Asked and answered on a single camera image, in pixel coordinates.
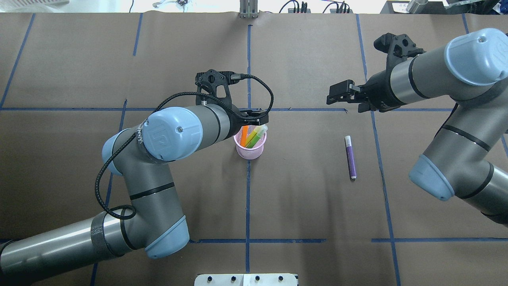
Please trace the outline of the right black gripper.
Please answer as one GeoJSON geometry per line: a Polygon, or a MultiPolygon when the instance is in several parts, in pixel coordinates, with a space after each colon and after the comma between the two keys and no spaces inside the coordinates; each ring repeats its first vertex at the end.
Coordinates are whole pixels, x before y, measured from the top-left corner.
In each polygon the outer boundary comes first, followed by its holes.
{"type": "Polygon", "coordinates": [[[386,71],[374,74],[361,86],[350,79],[331,85],[326,104],[336,102],[359,103],[358,113],[387,112],[397,108],[397,99],[386,80],[386,71]]]}

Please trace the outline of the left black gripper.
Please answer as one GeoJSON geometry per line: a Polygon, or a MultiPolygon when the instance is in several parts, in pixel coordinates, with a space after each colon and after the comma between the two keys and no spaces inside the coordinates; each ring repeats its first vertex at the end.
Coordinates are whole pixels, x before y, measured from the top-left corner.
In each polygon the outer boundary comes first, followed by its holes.
{"type": "Polygon", "coordinates": [[[261,126],[269,121],[267,110],[248,108],[230,108],[228,118],[230,120],[229,133],[237,133],[243,126],[261,126]]]}

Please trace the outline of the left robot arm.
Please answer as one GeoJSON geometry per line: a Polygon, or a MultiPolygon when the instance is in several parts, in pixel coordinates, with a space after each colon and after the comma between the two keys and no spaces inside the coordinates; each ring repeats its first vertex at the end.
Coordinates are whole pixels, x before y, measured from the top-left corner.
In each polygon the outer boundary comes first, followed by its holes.
{"type": "Polygon", "coordinates": [[[132,209],[115,207],[69,226],[1,246],[2,286],[29,286],[144,249],[152,259],[172,255],[189,241],[169,162],[268,122],[268,110],[243,113],[218,103],[168,107],[109,138],[107,168],[123,177],[132,209]]]}

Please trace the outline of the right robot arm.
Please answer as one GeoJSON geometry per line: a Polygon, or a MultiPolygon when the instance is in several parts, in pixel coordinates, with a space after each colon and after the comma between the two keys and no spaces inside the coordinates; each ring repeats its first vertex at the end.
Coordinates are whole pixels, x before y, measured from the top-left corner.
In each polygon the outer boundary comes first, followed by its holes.
{"type": "Polygon", "coordinates": [[[389,112],[449,96],[455,106],[409,173],[433,197],[462,199],[491,221],[507,226],[507,172],[485,159],[508,128],[507,35],[485,28],[425,51],[406,34],[374,41],[386,69],[363,85],[329,88],[327,105],[348,102],[358,112],[389,112]]]}

